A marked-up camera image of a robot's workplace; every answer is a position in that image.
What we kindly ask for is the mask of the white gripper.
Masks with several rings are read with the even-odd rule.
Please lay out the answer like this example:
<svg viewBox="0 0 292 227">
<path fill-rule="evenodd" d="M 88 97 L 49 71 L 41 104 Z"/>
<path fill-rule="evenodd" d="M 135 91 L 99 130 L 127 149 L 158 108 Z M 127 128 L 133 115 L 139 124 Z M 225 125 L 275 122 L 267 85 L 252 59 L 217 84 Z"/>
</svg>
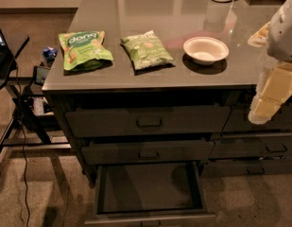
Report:
<svg viewBox="0 0 292 227">
<path fill-rule="evenodd" d="M 286 0 L 270 23 L 249 37 L 248 45 L 266 46 L 269 56 L 279 61 L 292 61 L 292 0 Z M 271 118 L 291 96 L 292 63 L 278 62 L 261 72 L 249 112 Z"/>
</svg>

